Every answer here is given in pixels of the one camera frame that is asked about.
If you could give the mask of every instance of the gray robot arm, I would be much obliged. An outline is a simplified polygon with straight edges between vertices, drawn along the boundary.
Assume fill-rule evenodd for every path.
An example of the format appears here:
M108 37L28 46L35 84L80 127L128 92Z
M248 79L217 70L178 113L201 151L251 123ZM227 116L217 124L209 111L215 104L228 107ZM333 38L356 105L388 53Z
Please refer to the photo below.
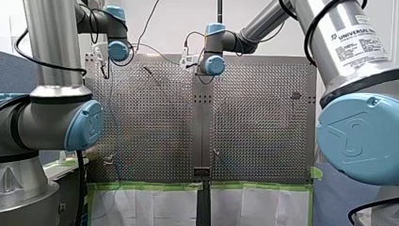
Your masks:
M284 0L296 13L326 92L316 130L326 159L340 172L372 185L399 184L399 70L356 0ZM326 14L319 18L322 11ZM198 76L225 70L223 52L252 54L288 18L273 0L239 33L209 24ZM311 24L315 25L308 36Z
M74 1L26 0L26 20L33 58L66 68L81 68L78 33L108 37L111 59L129 55L127 27L121 8L93 11L90 17ZM11 100L0 110L0 157L35 153L37 150L85 150L99 138L103 108L91 100L80 72L38 67L38 85L23 99Z

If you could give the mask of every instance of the perforated metal panel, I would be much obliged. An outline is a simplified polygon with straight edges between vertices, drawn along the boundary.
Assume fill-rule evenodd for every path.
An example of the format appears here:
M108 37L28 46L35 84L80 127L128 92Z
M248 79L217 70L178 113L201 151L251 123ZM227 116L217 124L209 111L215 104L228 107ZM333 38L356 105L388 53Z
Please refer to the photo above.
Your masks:
M186 182L202 164L212 167L213 180L305 183L313 157L315 69L302 57L227 61L212 89L161 57L113 66L109 80L89 59L87 85L106 113L88 179ZM196 120L206 107L209 116ZM201 124L209 132L202 144L193 140L202 137Z
M108 80L97 62L88 65L88 86L106 110L89 180L191 181L191 74L153 56L112 66Z
M306 183L316 71L301 57L229 58L215 80L212 180Z

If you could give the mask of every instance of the wire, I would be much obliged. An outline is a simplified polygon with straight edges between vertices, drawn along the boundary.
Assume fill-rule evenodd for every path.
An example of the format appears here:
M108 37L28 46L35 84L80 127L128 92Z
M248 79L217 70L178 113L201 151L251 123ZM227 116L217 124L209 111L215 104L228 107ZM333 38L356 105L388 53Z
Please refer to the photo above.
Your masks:
M360 212L360 211L365 210L365 209L373 208L373 207L376 207L376 206L380 206L380 205L393 205L393 204L398 204L398 203L399 203L399 198L394 198L394 199L388 199L388 200L384 200L384 201L378 201L378 202L372 202L372 203L364 204L362 206L356 207L355 209L349 211L348 219L352 223L352 225L355 225L355 221L353 220L353 216L357 212Z
M99 35L100 35L100 32L99 32L99 30L98 30L98 28L99 28L99 26L100 26L99 20L97 19L96 15L94 15L94 12L93 12L93 10L92 10L91 8L89 8L88 6L86 6L86 5L84 5L84 4L79 4L79 6L81 6L81 7L83 7L83 8L86 8L86 9L88 9L88 11L89 11L88 24L90 25L90 29L91 29L90 38L91 38L91 42L95 44L95 43L98 42L98 40L99 40ZM92 22L91 18L93 18L93 19L94 19L94 22L96 23L96 29L94 29L93 22ZM96 39L93 38L93 32L96 33Z
M347 1L353 1L353 0L333 0L329 2L317 16L314 17L313 21L311 22L311 25L309 26L308 31L306 32L305 36L305 42L304 42L304 50L305 50L305 55L306 58L311 62L311 65L317 67L316 62L311 56L309 46L311 45L313 34L317 28L317 25L319 25L320 21L335 7L337 7L339 4ZM367 7L367 0L363 0L363 3L361 4L361 7L365 9Z
M149 44L140 43L139 45L140 45L140 46L145 46L145 47L147 47L147 48L152 49L155 53L157 53L157 54L158 54L159 56L161 56L164 60L170 62L171 64L180 65L180 63L177 63L177 62L174 62L174 61L168 59L165 55L163 55L161 52L159 52L158 50L156 50L155 48L153 48L153 47L150 46Z
M75 218L75 226L82 225L83 209L85 206L85 163L83 161L82 151L76 151L77 165L79 168L79 201Z
M23 51L21 51L19 45L20 45L21 41L24 39L24 37L27 35L27 33L28 33L28 30L26 29L24 31L24 33L20 36L20 38L18 38L14 44L15 51L17 51L17 53L20 54L22 57L24 57L32 62L35 62L41 66L48 67L48 68L60 69L60 70L65 70L65 71L70 71L70 72L78 72L78 73L81 73L82 76L84 76L85 74L88 73L88 71L86 71L83 68L70 68L70 67L59 66L59 65L43 62L39 59L35 59L31 56L26 55Z
M287 6L285 6L283 0L279 0L279 5L290 17L294 18L294 20L298 20L297 16L289 8L287 8Z
M276 34L274 34L272 37L270 37L270 38L268 38L268 39L259 41L259 43L267 42L267 41L270 41L270 40L274 39L274 38L279 34L279 32L281 32L281 30L282 30L282 28L284 27L284 25L285 25L285 22L283 22L283 23L281 24L281 27L280 27L279 30L276 32Z
M88 6L86 6L84 4L79 4L79 6L81 6L83 8L86 8L90 12L91 11L93 11L93 12L94 11L102 12L103 14L106 14L107 16L109 16L109 17L113 18L114 20L116 20L117 22L119 22L126 29L126 31L128 30L128 27L127 27L126 23L123 20L119 19L118 17L114 16L113 14L111 14L111 13L105 11L105 10L102 10L102 9L99 9L99 8L89 8Z
M137 42L138 45L137 45L136 53L137 53L137 51L138 51L138 49L139 49L140 42L141 42L141 38L143 38L144 34L145 34L146 31L147 31L147 27L148 27L148 25L149 25L149 23L150 23L150 20L151 20L151 18L152 18L153 13L155 12L156 6L158 6L159 1L160 1L160 0L156 0L155 4L153 5L152 12L151 12L151 14L150 14L150 16L149 16L149 19L147 20L146 25L144 26L143 32L141 33L140 37L138 38L138 42Z
M185 41L184 41L184 47L187 47L187 53L189 53L190 48L188 47L188 39L190 38L190 36L192 35L199 35L199 36L203 36L205 38L205 35L198 32L198 31L191 31L190 33L188 33L188 35L185 37Z
M203 55L203 53L204 53L204 51L205 51L205 49L202 49L202 51L200 52L200 54L199 54L199 60L198 60L198 62L197 62L197 65L200 67L200 57ZM211 84L213 81L214 81L214 79L215 79L215 77L214 76L212 76L212 78L211 78L211 80L209 81L209 82L204 82L202 79L201 79L201 76L200 75L198 75L198 78L199 78L199 81L202 83L202 85L205 85L205 86L208 86L209 84Z
M231 33L232 35L234 35L234 39L235 39L235 43L239 43L240 44L240 49L241 49L241 55L239 55L239 53L237 53L237 52L235 52L235 54L238 56L238 57L242 57L243 55L244 55L244 44L243 44L243 42L238 38L238 36L237 36L237 34L235 34L235 32L232 32L232 31L230 31L230 30L226 30L227 32L229 32L229 33Z
M95 11L101 12L101 13L113 18L114 20L116 20L117 22L122 24L123 27L126 29L126 31L128 30L128 28L127 28L127 26L126 26L126 24L125 24L125 22L123 20L117 18L116 16L112 15L111 13L109 13L109 12L107 12L105 10L101 10L99 8L89 8L88 6L86 6L84 4L79 4L79 6L81 6L83 8L86 8L89 11L88 24L90 25L90 29L91 29L90 38L91 38L91 42L93 42L94 44L98 42L99 35L100 35L100 31L99 31L100 22L97 19L97 16L94 14ZM95 39L93 38L93 32L96 34L96 38Z
M209 82L206 83L206 82L204 82L204 81L200 78L200 76L199 76L199 81L200 81L203 85L205 85L205 86L210 85L210 84L214 81L214 79L215 79L215 77L212 76L211 80L210 80Z

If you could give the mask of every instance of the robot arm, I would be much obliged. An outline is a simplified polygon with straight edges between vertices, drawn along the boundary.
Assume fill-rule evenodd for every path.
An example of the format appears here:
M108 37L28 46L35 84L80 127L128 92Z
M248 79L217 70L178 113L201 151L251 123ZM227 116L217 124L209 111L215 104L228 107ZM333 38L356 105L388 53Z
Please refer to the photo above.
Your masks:
M324 111L316 133L324 156L337 170L357 181L397 185L399 141L394 131L399 128L399 70L359 2L282 2L296 12L326 86L320 101ZM319 18L322 11L326 14ZM224 51L254 53L260 40L287 18L280 1L273 0L239 33L227 31L223 24L209 24L198 76L222 74ZM318 24L309 36L315 22Z
M91 9L86 12L75 2L77 31L82 33L103 33L108 39L108 55L111 59L121 62L126 60L130 52L127 40L127 26L122 8L107 6L104 10Z

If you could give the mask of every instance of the aluminum tube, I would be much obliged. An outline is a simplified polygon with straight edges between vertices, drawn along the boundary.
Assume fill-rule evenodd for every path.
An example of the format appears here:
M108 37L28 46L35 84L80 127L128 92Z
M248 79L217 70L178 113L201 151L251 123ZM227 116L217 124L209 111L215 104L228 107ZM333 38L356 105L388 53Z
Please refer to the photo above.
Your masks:
M331 0L291 0L306 34L314 17ZM363 78L394 70L378 36L357 1L332 9L317 26L311 52L326 85L325 96Z
M24 0L33 57L64 67L81 67L74 2ZM90 93L81 73L39 67L39 83L31 96L59 98Z
M289 0L284 0L284 2L287 8L292 9ZM288 18L279 0L273 0L241 31L241 36L244 40L262 40Z

